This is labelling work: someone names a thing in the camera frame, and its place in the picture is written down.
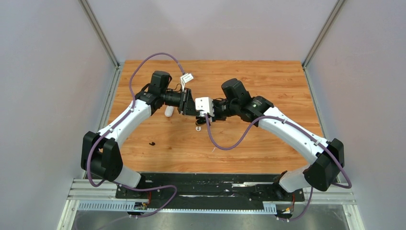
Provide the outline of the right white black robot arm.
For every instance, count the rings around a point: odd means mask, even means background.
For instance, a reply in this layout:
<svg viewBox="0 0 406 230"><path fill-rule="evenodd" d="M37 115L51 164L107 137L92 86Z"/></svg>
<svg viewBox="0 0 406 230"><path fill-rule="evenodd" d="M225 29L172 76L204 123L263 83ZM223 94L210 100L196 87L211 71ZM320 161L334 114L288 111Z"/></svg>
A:
<svg viewBox="0 0 406 230"><path fill-rule="evenodd" d="M250 96L243 83L236 78L222 84L224 100L209 97L195 99L195 109L206 123L238 116L279 137L299 152L307 165L294 171L284 171L274 179L273 193L286 200L298 189L313 187L327 191L344 167L344 145L334 138L320 137L283 114L272 102L262 96Z"/></svg>

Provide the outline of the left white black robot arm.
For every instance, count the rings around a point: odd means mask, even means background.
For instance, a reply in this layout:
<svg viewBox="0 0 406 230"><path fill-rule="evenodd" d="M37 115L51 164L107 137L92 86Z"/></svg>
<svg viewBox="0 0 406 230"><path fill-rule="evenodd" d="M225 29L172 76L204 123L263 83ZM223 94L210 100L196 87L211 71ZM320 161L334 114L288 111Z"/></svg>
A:
<svg viewBox="0 0 406 230"><path fill-rule="evenodd" d="M142 175L124 166L120 148L130 134L163 105L177 107L183 115L198 116L191 90L185 84L193 80L190 73L180 77L181 91L169 89L172 77L164 71L155 71L151 82L135 95L129 106L109 125L98 132L89 131L83 137L80 166L87 173L103 180L128 186L135 198L146 194L147 185Z"/></svg>

